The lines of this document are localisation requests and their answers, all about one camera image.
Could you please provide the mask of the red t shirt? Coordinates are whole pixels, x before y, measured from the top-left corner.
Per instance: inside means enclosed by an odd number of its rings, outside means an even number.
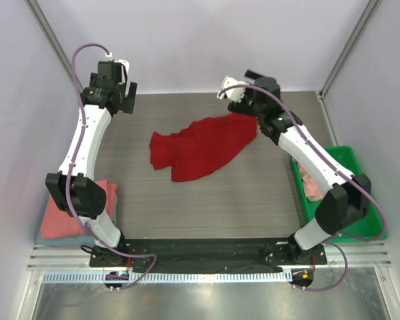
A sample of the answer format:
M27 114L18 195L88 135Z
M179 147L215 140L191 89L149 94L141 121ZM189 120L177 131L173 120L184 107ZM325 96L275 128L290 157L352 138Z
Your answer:
M155 170L169 167L173 182L194 181L226 166L256 137L254 117L237 113L208 117L178 133L154 132L150 163Z

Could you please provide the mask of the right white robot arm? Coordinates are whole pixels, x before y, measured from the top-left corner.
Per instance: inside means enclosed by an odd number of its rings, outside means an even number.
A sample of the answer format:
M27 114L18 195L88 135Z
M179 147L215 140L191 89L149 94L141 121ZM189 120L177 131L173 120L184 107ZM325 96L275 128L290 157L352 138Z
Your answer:
M346 169L318 144L284 106L276 79L252 71L245 76L248 81L225 77L218 98L229 100L230 111L256 118L262 134L292 156L323 194L314 218L287 239L288 258L304 263L322 242L367 216L371 181Z

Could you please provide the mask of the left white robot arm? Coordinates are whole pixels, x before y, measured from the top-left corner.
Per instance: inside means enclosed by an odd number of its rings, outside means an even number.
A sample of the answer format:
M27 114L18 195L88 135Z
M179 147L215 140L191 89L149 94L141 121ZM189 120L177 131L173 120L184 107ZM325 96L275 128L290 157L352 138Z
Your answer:
M137 84L128 80L129 68L122 59L98 63L89 86L78 94L81 108L69 150L58 171L45 178L57 208L80 221L96 246L106 248L106 260L116 267L127 261L128 250L121 245L122 232L106 212L107 194L94 176L99 147L113 116L133 112Z

